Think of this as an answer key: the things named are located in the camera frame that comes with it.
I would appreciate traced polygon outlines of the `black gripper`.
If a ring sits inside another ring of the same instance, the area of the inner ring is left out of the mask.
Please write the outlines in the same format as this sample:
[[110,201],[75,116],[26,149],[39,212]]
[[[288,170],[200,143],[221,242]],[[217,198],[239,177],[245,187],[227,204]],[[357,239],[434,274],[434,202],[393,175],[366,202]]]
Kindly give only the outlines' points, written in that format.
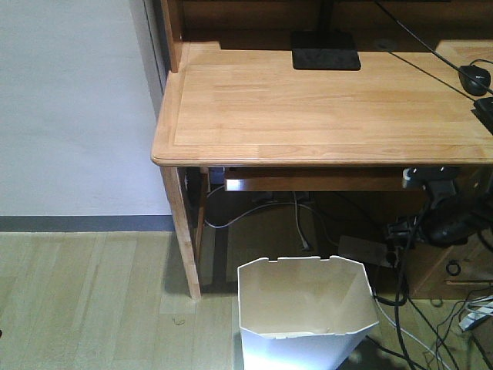
[[409,240],[413,227],[419,242],[438,247],[462,245],[481,230],[481,219],[467,208],[450,208],[428,211],[425,215],[412,215],[407,221],[386,225],[387,240]]

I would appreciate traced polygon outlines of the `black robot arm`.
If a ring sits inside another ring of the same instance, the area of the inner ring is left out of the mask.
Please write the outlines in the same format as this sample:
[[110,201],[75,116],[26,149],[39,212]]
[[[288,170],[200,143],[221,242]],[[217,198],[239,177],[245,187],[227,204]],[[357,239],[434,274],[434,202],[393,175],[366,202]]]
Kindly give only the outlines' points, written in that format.
[[432,207],[426,203],[416,215],[399,217],[386,227],[386,239],[405,245],[413,242],[450,247],[463,245],[468,238],[492,226],[492,197],[467,199],[455,195]]

